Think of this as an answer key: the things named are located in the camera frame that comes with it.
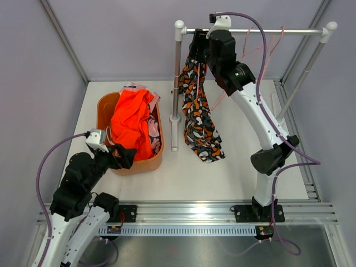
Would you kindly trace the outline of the silver clothes rack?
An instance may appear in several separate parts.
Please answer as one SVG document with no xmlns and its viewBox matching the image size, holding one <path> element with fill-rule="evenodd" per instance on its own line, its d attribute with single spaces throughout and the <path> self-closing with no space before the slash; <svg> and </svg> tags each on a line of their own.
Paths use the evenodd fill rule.
<svg viewBox="0 0 356 267">
<path fill-rule="evenodd" d="M 332 34 L 338 28 L 338 24 L 334 21 L 328 22 L 325 27 L 321 29 L 265 29 L 264 33 L 268 35 L 296 35 L 296 36 L 320 36 L 320 41 L 316 46 L 312 56 L 310 57 L 308 63 L 306 64 L 304 70 L 302 71 L 300 77 L 296 85 L 293 88 L 292 94 L 287 99 L 286 104 L 281 109 L 278 114 L 278 120 L 281 120 L 283 116 L 286 114 L 289 106 L 291 105 L 292 100 L 296 96 L 297 92 L 301 88 L 304 83 L 307 75 L 309 74 L 312 66 L 314 65 L 316 59 L 321 53 L 321 50 L 325 46 L 326 43 L 330 40 Z M 178 100 L 179 100 L 179 74 L 180 74 L 180 61 L 181 61 L 181 45 L 182 39 L 184 35 L 193 34 L 194 29 L 186 28 L 184 22 L 182 20 L 177 20 L 175 22 L 175 70 L 174 70 L 174 86 L 173 86 L 173 97 L 172 97 L 172 114 L 169 117 L 169 121 L 171 123 L 171 150 L 178 150 L 178 125 L 180 122 L 180 116 L 178 115 Z"/>
</svg>

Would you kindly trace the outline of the pink navy patterned shorts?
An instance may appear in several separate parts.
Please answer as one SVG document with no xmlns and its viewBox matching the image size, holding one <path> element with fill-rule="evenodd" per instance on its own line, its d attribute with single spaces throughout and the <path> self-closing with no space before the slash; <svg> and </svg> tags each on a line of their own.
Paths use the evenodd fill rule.
<svg viewBox="0 0 356 267">
<path fill-rule="evenodd" d="M 159 103 L 161 97 L 155 91 L 150 90 L 148 87 L 144 85 L 138 85 L 133 82 L 125 84 L 125 86 L 123 86 L 123 88 L 119 91 L 119 94 L 122 94 L 124 90 L 131 91 L 131 92 L 146 90 L 149 91 L 149 93 L 154 96 L 153 100 L 151 100 L 151 102 L 149 103 L 150 116 L 148 117 L 146 122 L 148 124 L 148 131 L 149 131 L 149 138 L 150 138 L 152 152 L 154 155 L 157 155 L 161 148 L 161 134 L 159 130 L 159 123 L 157 119 L 154 117 L 153 112 L 154 112 L 154 108 Z"/>
</svg>

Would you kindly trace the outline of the orange plastic basket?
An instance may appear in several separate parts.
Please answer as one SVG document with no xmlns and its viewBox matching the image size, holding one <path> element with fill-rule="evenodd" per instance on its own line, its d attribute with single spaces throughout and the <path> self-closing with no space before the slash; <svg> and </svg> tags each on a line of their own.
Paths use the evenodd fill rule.
<svg viewBox="0 0 356 267">
<path fill-rule="evenodd" d="M 120 94 L 118 92 L 113 92 L 104 95 L 97 104 L 97 123 L 96 126 L 100 130 L 106 130 L 106 127 L 110 125 L 111 117 L 114 114 L 115 106 L 120 98 Z M 161 146 L 158 153 L 150 159 L 136 161 L 133 163 L 130 169 L 119 169 L 111 171 L 115 175 L 127 176 L 134 175 L 144 172 L 151 172 L 156 170 L 162 162 L 162 153 L 164 150 L 164 135 L 162 130 L 161 116 L 159 104 L 157 103 L 152 112 L 153 117 L 156 119 L 158 123 L 158 130 L 161 137 Z"/>
</svg>

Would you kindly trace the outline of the black orange patterned shorts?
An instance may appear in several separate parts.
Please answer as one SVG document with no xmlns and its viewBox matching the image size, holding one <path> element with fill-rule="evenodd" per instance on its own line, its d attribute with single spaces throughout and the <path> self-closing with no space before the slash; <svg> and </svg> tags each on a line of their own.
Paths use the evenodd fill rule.
<svg viewBox="0 0 356 267">
<path fill-rule="evenodd" d="M 209 103 L 204 91 L 207 65 L 201 63 L 199 96 L 196 98 L 198 62 L 187 56 L 179 76 L 179 93 L 183 95 L 182 114 L 185 118 L 184 141 L 205 163 L 225 158 L 222 139 L 211 118 Z"/>
</svg>

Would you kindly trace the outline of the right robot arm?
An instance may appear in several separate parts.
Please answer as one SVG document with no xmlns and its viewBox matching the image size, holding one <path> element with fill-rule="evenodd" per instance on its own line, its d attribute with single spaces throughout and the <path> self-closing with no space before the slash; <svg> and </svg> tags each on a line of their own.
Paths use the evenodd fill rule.
<svg viewBox="0 0 356 267">
<path fill-rule="evenodd" d="M 228 30 L 208 33 L 196 29 L 190 52 L 207 64 L 217 85 L 241 108 L 260 142 L 261 149 L 250 157 L 257 171 L 256 191 L 250 205 L 234 206 L 236 221 L 270 223 L 281 211 L 273 189 L 274 176 L 300 141 L 297 136 L 289 135 L 273 117 L 256 91 L 252 71 L 237 61 L 235 45 L 235 38 Z"/>
</svg>

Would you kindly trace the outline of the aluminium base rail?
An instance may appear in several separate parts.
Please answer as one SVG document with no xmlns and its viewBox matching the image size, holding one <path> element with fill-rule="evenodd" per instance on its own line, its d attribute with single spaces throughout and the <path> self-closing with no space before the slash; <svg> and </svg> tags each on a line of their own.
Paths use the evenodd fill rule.
<svg viewBox="0 0 356 267">
<path fill-rule="evenodd" d="M 108 225 L 122 226 L 122 235 L 253 235 L 258 227 L 277 224 L 336 224 L 327 202 L 280 202 L 274 212 L 257 219 L 246 202 L 120 202 Z"/>
</svg>

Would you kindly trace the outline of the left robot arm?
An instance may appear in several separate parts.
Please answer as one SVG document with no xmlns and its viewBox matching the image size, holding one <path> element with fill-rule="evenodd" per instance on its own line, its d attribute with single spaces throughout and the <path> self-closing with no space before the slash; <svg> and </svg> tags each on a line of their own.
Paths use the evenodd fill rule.
<svg viewBox="0 0 356 267">
<path fill-rule="evenodd" d="M 50 208 L 44 209 L 47 220 L 46 237 L 33 266 L 77 266 L 80 258 L 99 229 L 106 223 L 136 221 L 135 205 L 120 206 L 118 198 L 92 189 L 108 169 L 130 169 L 135 149 L 120 144 L 92 150 L 93 156 L 80 152 L 70 158 L 59 188 L 53 194 Z"/>
</svg>

